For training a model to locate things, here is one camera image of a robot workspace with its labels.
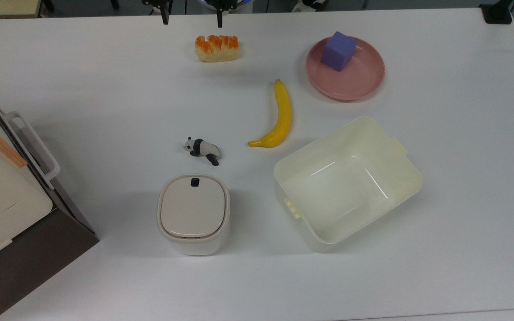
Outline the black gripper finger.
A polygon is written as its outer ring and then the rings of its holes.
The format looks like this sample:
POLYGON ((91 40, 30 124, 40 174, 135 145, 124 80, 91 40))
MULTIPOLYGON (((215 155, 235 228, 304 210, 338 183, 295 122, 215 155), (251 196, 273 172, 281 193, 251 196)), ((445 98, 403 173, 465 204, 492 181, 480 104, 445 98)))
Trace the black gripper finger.
POLYGON ((223 16, 237 9, 238 0, 207 0, 206 4, 216 10, 217 26, 223 27, 223 16))
POLYGON ((172 0, 143 0, 142 4, 151 7, 150 16, 157 13, 161 16, 164 25, 169 24, 169 17, 173 6, 172 0))

